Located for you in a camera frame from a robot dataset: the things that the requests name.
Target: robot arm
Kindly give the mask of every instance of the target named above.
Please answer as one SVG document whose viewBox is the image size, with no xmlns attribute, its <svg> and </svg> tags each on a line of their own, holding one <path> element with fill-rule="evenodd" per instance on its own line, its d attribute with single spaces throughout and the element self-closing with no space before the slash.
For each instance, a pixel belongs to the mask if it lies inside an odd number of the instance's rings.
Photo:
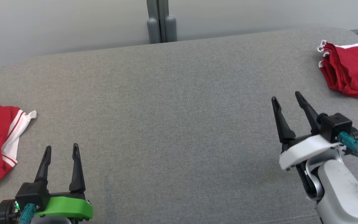
<svg viewBox="0 0 358 224">
<path fill-rule="evenodd" d="M 85 199 L 78 145 L 75 143 L 73 147 L 74 167 L 69 192 L 50 194 L 47 189 L 51 153 L 52 148 L 48 146 L 33 183 L 24 183 L 14 199 L 0 203 L 0 224 L 78 224 L 93 217 L 93 207 Z"/>
<path fill-rule="evenodd" d="M 317 115 L 300 92 L 295 95 L 306 113 L 311 134 L 296 138 L 281 113 L 280 104 L 272 98 L 282 143 L 280 167 L 297 169 L 308 197 L 317 203 L 322 223 L 358 224 L 358 181 L 342 161 L 342 156 L 352 151 L 340 139 L 342 135 L 349 135 L 358 146 L 358 130 L 339 113 Z"/>
</svg>

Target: gray metal bracket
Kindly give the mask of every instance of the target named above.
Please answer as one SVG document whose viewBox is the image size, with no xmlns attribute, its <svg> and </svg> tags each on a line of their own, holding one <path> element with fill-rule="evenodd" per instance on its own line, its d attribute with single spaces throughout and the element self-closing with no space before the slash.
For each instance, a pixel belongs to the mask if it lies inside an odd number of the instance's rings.
<svg viewBox="0 0 358 224">
<path fill-rule="evenodd" d="M 147 0 L 150 44 L 177 41 L 176 18 L 169 15 L 168 0 Z"/>
</svg>

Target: gray table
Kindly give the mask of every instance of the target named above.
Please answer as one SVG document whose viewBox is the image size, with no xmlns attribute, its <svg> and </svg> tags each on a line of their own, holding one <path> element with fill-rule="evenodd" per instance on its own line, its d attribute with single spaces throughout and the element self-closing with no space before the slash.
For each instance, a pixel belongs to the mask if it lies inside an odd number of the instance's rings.
<svg viewBox="0 0 358 224">
<path fill-rule="evenodd" d="M 358 128 L 358 99 L 328 89 L 317 63 L 319 28 L 36 57 L 0 68 L 0 105 L 38 118 L 20 138 L 0 201 L 33 181 L 52 146 L 48 188 L 67 191 L 81 149 L 89 223 L 318 223 L 296 170 L 282 171 L 271 97 L 307 134 L 300 90 L 318 113 Z M 346 165 L 358 179 L 358 158 Z"/>
</svg>

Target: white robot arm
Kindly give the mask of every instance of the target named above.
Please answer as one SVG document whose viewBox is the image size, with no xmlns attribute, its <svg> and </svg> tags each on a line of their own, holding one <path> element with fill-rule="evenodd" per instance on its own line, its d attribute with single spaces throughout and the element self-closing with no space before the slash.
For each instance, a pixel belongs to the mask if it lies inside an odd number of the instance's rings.
<svg viewBox="0 0 358 224">
<path fill-rule="evenodd" d="M 358 181 L 342 161 L 345 154 L 357 155 L 358 148 L 353 153 L 347 147 L 348 142 L 338 139 L 340 134 L 348 134 L 358 145 L 358 130 L 339 113 L 317 115 L 300 92 L 295 95 L 311 125 L 311 134 L 296 138 L 281 113 L 280 104 L 272 98 L 282 143 L 280 167 L 297 169 L 308 197 L 317 203 L 323 224 L 358 224 Z"/>
</svg>

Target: teal cable connector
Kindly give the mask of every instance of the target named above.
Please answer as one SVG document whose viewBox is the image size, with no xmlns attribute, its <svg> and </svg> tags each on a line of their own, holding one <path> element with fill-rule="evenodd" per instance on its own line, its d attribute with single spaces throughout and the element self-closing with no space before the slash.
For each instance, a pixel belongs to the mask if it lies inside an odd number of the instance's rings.
<svg viewBox="0 0 358 224">
<path fill-rule="evenodd" d="M 29 224 L 31 222 L 31 219 L 34 218 L 35 211 L 37 210 L 37 207 L 35 204 L 26 204 L 24 207 L 24 210 L 22 211 L 20 218 L 19 218 L 19 224 Z"/>
<path fill-rule="evenodd" d="M 358 141 L 346 132 L 341 132 L 338 135 L 338 141 L 344 144 L 347 148 L 352 150 L 352 152 L 358 156 Z"/>
</svg>

